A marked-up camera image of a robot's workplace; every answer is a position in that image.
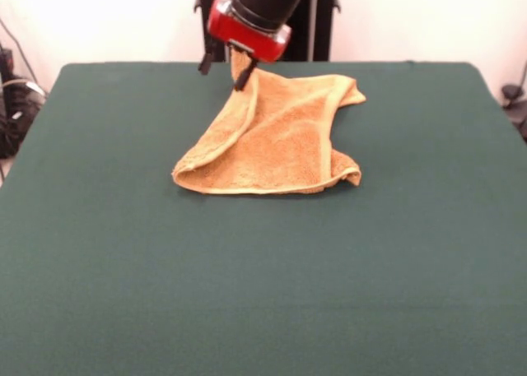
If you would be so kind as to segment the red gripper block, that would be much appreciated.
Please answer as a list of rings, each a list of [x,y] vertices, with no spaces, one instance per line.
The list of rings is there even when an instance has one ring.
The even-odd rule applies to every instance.
[[[213,0],[208,18],[208,33],[223,44],[233,45],[253,57],[234,83],[234,90],[242,91],[258,65],[257,60],[273,63],[284,54],[291,39],[291,28],[283,25],[272,32],[258,30],[247,25],[236,15],[233,2]],[[214,62],[216,45],[215,40],[210,40],[205,45],[203,59],[198,65],[198,71],[204,76],[209,73]]]

